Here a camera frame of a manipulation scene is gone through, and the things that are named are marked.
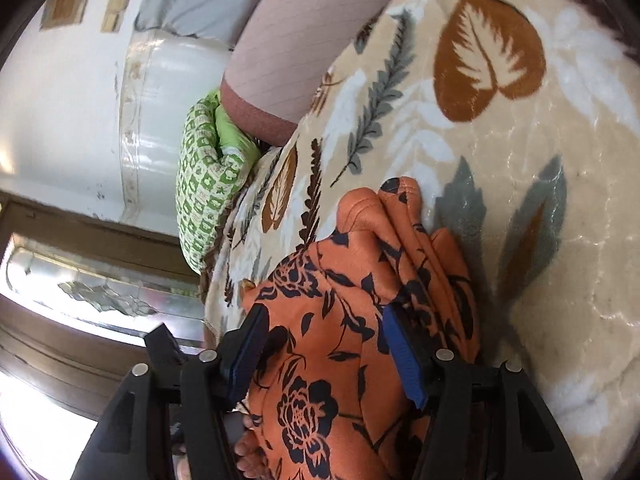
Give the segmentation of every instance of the metal screw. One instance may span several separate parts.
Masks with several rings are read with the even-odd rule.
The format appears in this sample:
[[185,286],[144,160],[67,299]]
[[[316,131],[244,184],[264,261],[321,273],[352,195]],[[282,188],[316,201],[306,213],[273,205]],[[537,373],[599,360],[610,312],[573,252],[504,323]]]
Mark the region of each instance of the metal screw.
[[131,371],[131,373],[134,374],[136,377],[140,377],[146,374],[148,371],[149,371],[149,365],[144,363],[138,363],[133,367],[133,370]]
[[448,348],[441,348],[436,352],[436,357],[440,359],[440,361],[453,361],[453,352]]
[[517,374],[518,372],[522,371],[522,365],[517,362],[517,361],[507,361],[507,363],[504,365],[505,368],[507,368],[508,371]]
[[200,359],[203,363],[210,363],[215,361],[218,357],[218,352],[215,350],[205,350],[204,352],[200,352],[198,355],[198,359]]

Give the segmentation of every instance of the human hand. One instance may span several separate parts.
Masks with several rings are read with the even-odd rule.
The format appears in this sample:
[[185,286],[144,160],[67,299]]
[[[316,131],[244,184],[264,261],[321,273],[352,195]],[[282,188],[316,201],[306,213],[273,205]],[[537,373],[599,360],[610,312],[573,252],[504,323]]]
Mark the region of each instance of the human hand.
[[270,472],[264,451],[258,445],[258,439],[253,431],[254,422],[249,415],[245,415],[242,423],[247,428],[242,438],[234,447],[238,460],[238,469],[244,473],[245,478],[257,478],[267,480]]
[[191,480],[191,470],[189,469],[189,461],[187,460],[187,457],[182,457],[180,459],[175,473],[178,480]]

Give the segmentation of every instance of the brown leaf pattern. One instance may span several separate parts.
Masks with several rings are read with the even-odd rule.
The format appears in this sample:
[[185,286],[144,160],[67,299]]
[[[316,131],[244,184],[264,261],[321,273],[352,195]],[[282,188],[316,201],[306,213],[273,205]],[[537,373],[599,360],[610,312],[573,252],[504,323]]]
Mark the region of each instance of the brown leaf pattern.
[[545,72],[542,40],[523,14],[500,0],[459,0],[436,52],[436,99],[447,119],[469,122],[498,92],[532,95]]
[[[236,235],[236,228],[232,226],[231,229],[229,229],[228,233],[226,234],[226,239],[229,241],[230,244],[233,243],[235,235]],[[200,298],[200,301],[203,304],[207,303],[207,294],[209,293],[209,287],[211,286],[211,276],[213,274],[213,267],[216,265],[217,254],[218,254],[218,248],[216,247],[210,250],[209,253],[207,253],[206,256],[204,257],[206,266],[205,266],[205,269],[202,271],[202,274],[200,275],[200,286],[198,287],[198,297]],[[229,280],[228,273],[229,273],[229,269],[227,266],[226,268],[227,280]]]
[[225,301],[226,306],[231,307],[231,303],[234,300],[234,284],[231,281],[231,276],[229,275],[229,266],[226,266],[226,283],[225,283]]
[[316,90],[314,94],[314,98],[311,101],[311,110],[309,113],[316,114],[316,116],[320,115],[320,112],[324,109],[324,105],[326,104],[326,100],[329,97],[329,91],[332,86],[339,85],[343,82],[344,79],[340,79],[340,81],[334,82],[334,68],[330,67],[329,70],[322,76],[322,82]]
[[277,230],[282,223],[284,214],[289,205],[291,188],[296,177],[298,167],[298,150],[295,145],[287,155],[286,160],[276,177],[271,190],[267,195],[264,207],[262,208],[262,232],[266,233],[270,229]]
[[365,23],[356,34],[356,39],[353,40],[353,47],[356,49],[358,54],[362,54],[364,52],[367,43],[369,43],[369,37],[373,32],[373,28],[376,26],[380,16],[382,16],[382,12],[385,10],[385,7],[382,7],[374,16],[369,18],[367,23]]
[[529,222],[527,230],[522,236],[520,246],[504,269],[504,274],[498,282],[498,301],[503,304],[516,296],[517,290],[525,282],[525,277],[531,268],[538,237],[543,224],[546,201],[537,209],[535,215]]
[[628,50],[625,51],[625,55],[635,63],[640,64],[640,52],[636,48],[634,40],[624,29],[623,25],[616,19],[613,12],[611,12],[611,9],[609,9],[609,6],[603,0],[569,1],[580,5],[591,16],[593,16],[601,26],[611,30],[614,33],[613,38],[628,47]]
[[320,210],[320,185],[322,184],[321,171],[322,140],[313,139],[311,141],[311,178],[306,188],[308,198],[305,200],[306,211],[302,213],[302,229],[299,234],[302,243],[296,250],[306,249],[309,244],[316,241],[316,231],[318,230],[319,210]]
[[249,227],[251,226],[251,222],[254,219],[256,213],[258,212],[258,209],[260,209],[260,204],[262,203],[264,194],[267,193],[267,188],[271,181],[271,176],[273,175],[273,172],[276,170],[276,166],[278,165],[278,161],[280,160],[281,154],[282,154],[282,150],[278,152],[277,156],[273,157],[273,160],[271,161],[271,164],[267,169],[267,174],[264,176],[264,180],[260,185],[260,189],[258,190],[258,193],[256,193],[254,200],[252,201],[252,204],[249,207],[249,211],[244,217],[244,220],[242,220],[242,223],[240,224],[240,239],[233,246],[234,249],[238,247],[238,245],[240,245],[241,243],[244,243],[246,240],[246,236],[249,233]]

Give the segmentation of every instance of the green patterned pillow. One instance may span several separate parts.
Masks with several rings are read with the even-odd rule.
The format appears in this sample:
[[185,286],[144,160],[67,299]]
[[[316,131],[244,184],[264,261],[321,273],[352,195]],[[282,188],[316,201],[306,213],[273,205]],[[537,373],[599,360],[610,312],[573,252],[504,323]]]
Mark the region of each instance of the green patterned pillow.
[[175,205],[180,244],[195,272],[216,241],[224,213],[260,158],[257,146],[229,119],[220,92],[190,110],[182,136]]

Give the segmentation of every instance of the white wall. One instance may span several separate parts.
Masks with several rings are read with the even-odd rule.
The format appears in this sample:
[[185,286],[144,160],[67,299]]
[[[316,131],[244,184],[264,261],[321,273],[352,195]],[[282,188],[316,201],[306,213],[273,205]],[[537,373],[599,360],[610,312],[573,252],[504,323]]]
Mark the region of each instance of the white wall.
[[45,31],[40,10],[18,40],[0,72],[0,189],[175,235],[182,124],[222,79],[228,53],[219,44],[142,35],[146,77],[130,96],[140,119],[138,200],[126,208],[120,92],[141,0],[131,0],[117,34],[100,32],[107,2],[88,0],[80,25]]

